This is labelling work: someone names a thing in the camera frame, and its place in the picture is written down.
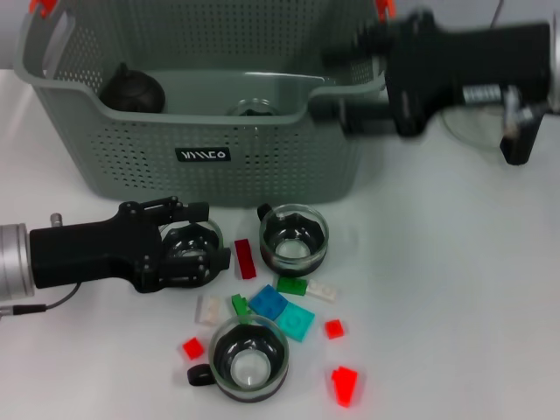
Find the white lego brick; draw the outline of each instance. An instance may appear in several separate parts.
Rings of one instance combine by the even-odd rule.
[[[336,300],[337,290],[330,284],[319,283],[315,280],[309,280],[307,283],[306,295],[323,299],[331,304]]]
[[[217,326],[220,323],[221,299],[213,296],[200,297],[197,322],[207,326]]]

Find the glass cup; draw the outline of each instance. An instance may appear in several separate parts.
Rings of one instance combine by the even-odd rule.
[[[193,386],[216,384],[243,403],[273,396],[288,374],[288,340],[277,325],[258,315],[231,318],[214,333],[208,364],[188,371]]]

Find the gray plastic basket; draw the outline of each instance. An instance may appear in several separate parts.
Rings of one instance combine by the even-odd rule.
[[[59,0],[40,12],[24,21],[16,72],[99,194],[251,206],[336,200],[351,187],[360,146],[336,123],[316,126],[306,106],[313,96],[378,93],[373,62],[329,77],[320,62],[323,47],[375,20],[373,0]],[[121,62],[162,84],[163,114],[101,103]],[[253,100],[275,115],[235,115]],[[228,148],[231,161],[180,162],[184,148]]]

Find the blue lego brick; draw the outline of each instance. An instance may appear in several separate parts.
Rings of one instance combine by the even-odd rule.
[[[258,294],[253,297],[248,307],[262,317],[275,320],[282,313],[288,301],[274,288],[267,284]]]
[[[276,324],[291,339],[303,341],[315,314],[293,303],[288,303],[286,309],[276,320]]]

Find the black mug handle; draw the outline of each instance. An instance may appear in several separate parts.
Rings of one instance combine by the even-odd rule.
[[[263,221],[264,216],[266,216],[271,211],[272,211],[272,207],[270,206],[270,204],[263,204],[262,206],[259,206],[259,208],[256,209],[256,213],[259,215],[260,221]]]
[[[186,376],[189,379],[189,383],[194,387],[205,387],[206,385],[214,385],[216,383],[212,369],[208,364],[191,367],[186,372]]]

